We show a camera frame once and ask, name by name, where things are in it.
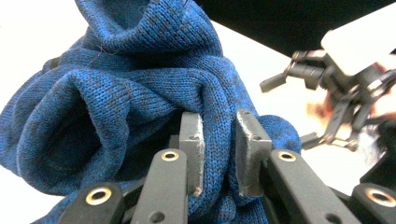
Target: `white table surface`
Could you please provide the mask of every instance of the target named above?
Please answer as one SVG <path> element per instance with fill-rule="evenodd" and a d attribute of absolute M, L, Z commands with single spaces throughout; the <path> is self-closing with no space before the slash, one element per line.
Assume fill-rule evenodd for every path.
<path fill-rule="evenodd" d="M 81 37 L 87 23 L 74 1 L 0 0 L 0 108 L 50 58 L 59 56 Z M 231 59 L 261 115 L 287 119 L 299 134 L 321 130 L 307 113 L 309 102 L 324 91 L 307 91 L 304 82 L 288 83 L 261 93 L 260 82 L 283 71 L 290 59 L 215 23 L 226 57 Z M 322 180 L 345 193 L 359 183 L 367 167 L 361 157 L 337 147 L 318 147 L 303 156 Z M 43 217 L 62 197 L 45 195 L 0 166 L 0 223 L 29 223 Z"/>

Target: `blue knitted sweater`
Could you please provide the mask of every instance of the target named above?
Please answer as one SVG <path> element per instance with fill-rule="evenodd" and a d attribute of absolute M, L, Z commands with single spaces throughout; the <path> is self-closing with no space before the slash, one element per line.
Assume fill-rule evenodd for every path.
<path fill-rule="evenodd" d="M 0 116 L 1 165 L 66 196 L 37 223 L 57 222 L 79 189 L 99 181 L 125 188 L 144 176 L 186 110 L 202 116 L 205 139 L 204 191 L 189 198 L 189 222 L 266 223 L 261 200 L 240 197 L 235 178 L 236 110 L 256 112 L 206 14 L 191 0 L 77 4 L 86 34 Z M 275 148 L 300 151 L 289 123 L 258 119 Z"/>

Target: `knit fabric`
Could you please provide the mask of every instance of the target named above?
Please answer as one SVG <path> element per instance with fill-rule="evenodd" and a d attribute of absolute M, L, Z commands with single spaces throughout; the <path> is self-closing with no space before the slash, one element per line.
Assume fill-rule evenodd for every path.
<path fill-rule="evenodd" d="M 144 176 L 183 111 L 202 116 L 205 139 L 204 191 L 189 197 L 189 222 L 266 223 L 260 199 L 240 197 L 235 178 L 236 111 L 257 113 L 206 14 L 193 1 L 76 2 L 86 34 L 46 62 L 0 117 L 1 165 L 66 195 L 37 223 L 57 222 L 79 189 Z M 289 123 L 258 119 L 275 148 L 300 152 Z"/>

